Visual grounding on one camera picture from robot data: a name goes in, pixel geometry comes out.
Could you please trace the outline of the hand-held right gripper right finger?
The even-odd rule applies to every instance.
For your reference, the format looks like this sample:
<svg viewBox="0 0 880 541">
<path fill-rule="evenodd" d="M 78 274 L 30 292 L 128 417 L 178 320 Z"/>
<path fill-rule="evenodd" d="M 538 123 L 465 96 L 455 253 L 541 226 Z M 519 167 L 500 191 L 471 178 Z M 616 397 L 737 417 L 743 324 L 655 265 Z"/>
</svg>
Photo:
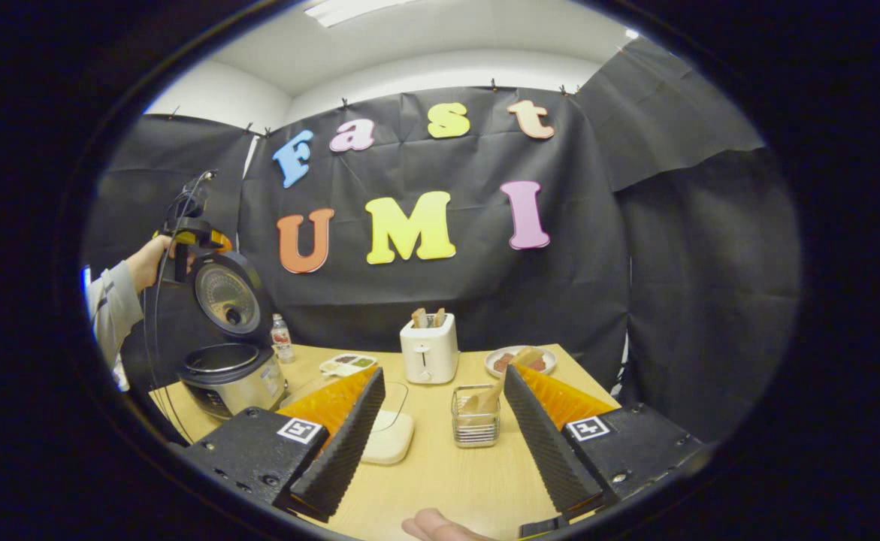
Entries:
<svg viewBox="0 0 880 541">
<path fill-rule="evenodd" d="M 529 367 L 504 391 L 551 503 L 565 518 L 617 506 L 697 472 L 710 446 L 643 403 L 614 407 Z"/>
</svg>

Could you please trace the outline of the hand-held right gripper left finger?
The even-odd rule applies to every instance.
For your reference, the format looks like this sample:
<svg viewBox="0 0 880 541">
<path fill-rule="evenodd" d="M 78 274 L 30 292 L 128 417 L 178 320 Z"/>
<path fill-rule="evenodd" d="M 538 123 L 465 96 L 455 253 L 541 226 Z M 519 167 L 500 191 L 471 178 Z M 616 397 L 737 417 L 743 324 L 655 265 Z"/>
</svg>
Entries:
<svg viewBox="0 0 880 541">
<path fill-rule="evenodd" d="M 385 400 L 381 367 L 365 367 L 277 412 L 243 409 L 185 448 L 222 488 L 317 521 L 337 512 Z"/>
</svg>

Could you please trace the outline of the clear rice container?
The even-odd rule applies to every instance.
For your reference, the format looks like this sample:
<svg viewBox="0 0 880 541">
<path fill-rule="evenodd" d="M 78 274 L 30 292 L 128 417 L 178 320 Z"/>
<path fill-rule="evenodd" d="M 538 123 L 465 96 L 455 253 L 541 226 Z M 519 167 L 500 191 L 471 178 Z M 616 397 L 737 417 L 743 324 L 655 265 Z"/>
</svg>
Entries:
<svg viewBox="0 0 880 541">
<path fill-rule="evenodd" d="M 347 377 L 315 378 L 285 398 L 277 412 L 317 422 L 337 434 L 352 411 L 358 395 L 370 382 L 374 367 Z M 385 397 L 379 407 L 361 462 L 389 465 L 405 458 L 413 437 L 413 418 L 402 411 L 408 388 L 399 382 L 385 382 Z"/>
</svg>

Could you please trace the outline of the clear wire chopstick holder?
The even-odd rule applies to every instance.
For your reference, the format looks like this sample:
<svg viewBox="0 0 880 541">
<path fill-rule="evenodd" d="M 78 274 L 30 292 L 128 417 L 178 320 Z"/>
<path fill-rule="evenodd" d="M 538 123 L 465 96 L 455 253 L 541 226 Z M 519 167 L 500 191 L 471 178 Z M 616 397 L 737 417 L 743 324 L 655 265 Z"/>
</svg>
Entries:
<svg viewBox="0 0 880 541">
<path fill-rule="evenodd" d="M 461 385 L 453 390 L 450 404 L 452 435 L 460 448 L 493 446 L 500 434 L 500 401 L 495 398 L 491 407 L 479 411 L 475 397 L 483 396 L 494 385 Z"/>
</svg>

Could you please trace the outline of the wooden spoon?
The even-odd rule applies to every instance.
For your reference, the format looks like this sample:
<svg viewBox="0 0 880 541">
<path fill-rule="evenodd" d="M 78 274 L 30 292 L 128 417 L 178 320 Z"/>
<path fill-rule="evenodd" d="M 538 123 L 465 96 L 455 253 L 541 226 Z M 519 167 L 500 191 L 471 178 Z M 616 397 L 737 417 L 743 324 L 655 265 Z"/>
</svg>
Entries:
<svg viewBox="0 0 880 541">
<path fill-rule="evenodd" d="M 507 367 L 511 365 L 533 367 L 535 370 L 542 370 L 537 365 L 542 358 L 542 350 L 527 346 L 504 362 L 503 374 L 506 374 Z M 482 425 L 490 425 L 492 423 L 492 415 L 497 411 L 498 398 L 503 390 L 505 381 L 505 377 L 502 377 L 501 381 L 494 384 L 494 387 L 491 389 L 481 391 L 480 394 L 475 394 L 467 399 L 460 409 L 461 417 L 463 417 L 467 427 L 482 427 Z"/>
</svg>

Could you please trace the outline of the black silver rice cooker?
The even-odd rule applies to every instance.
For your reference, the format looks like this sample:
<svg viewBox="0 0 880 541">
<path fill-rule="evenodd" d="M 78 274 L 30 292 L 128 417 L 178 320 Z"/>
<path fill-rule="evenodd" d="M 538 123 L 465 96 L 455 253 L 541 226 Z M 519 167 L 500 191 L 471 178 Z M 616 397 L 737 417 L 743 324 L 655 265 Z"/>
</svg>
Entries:
<svg viewBox="0 0 880 541">
<path fill-rule="evenodd" d="M 274 305 L 250 260 L 236 251 L 195 258 L 188 288 L 201 325 L 177 375 L 206 414 L 275 409 L 286 378 L 274 355 Z"/>
</svg>

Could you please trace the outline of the white divided grain dish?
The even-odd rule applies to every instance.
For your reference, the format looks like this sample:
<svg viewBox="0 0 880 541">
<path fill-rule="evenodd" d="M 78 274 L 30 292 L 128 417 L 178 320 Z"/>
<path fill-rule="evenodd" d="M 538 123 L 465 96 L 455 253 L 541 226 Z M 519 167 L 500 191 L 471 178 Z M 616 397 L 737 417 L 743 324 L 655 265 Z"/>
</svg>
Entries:
<svg viewBox="0 0 880 541">
<path fill-rule="evenodd" d="M 337 354 L 320 363 L 319 369 L 326 376 L 348 377 L 376 365 L 378 361 L 378 358 L 365 354 Z"/>
</svg>

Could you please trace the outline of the small clear bottle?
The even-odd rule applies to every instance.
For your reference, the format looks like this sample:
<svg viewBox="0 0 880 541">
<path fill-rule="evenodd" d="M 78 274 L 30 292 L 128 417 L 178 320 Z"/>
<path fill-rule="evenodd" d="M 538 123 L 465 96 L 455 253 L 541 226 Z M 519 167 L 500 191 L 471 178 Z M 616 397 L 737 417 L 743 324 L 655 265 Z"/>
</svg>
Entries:
<svg viewBox="0 0 880 541">
<path fill-rule="evenodd" d="M 295 352 L 292 348 L 291 334 L 289 334 L 289 326 L 285 319 L 279 313 L 272 315 L 271 339 L 274 343 L 275 356 L 281 364 L 291 364 L 295 362 Z"/>
</svg>

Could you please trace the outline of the white toaster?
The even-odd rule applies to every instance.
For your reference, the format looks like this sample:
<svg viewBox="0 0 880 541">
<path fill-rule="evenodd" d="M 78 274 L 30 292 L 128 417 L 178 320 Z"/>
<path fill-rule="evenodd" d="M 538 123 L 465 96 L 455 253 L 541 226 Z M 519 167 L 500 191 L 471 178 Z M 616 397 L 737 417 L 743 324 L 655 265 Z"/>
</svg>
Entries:
<svg viewBox="0 0 880 541">
<path fill-rule="evenodd" d="M 409 319 L 401 329 L 401 350 L 406 380 L 415 384 L 439 385 L 455 377 L 459 346 L 455 315 L 447 313 L 442 328 L 433 328 L 434 313 L 427 313 L 429 328 L 412 328 Z"/>
</svg>

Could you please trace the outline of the black backdrop cloth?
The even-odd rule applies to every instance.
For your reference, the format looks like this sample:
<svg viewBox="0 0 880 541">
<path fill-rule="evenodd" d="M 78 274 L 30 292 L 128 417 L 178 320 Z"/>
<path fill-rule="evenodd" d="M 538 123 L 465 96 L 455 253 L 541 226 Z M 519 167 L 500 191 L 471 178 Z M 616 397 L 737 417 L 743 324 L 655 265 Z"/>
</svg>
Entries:
<svg viewBox="0 0 880 541">
<path fill-rule="evenodd" d="M 721 440 L 773 378 L 800 304 L 797 213 L 774 153 L 650 41 L 577 95 L 446 88 L 289 124 L 142 116 L 98 182 L 94 274 L 208 169 L 204 218 L 238 242 L 298 345 L 394 352 L 413 309 L 467 352 L 559 343 L 695 437 Z"/>
</svg>

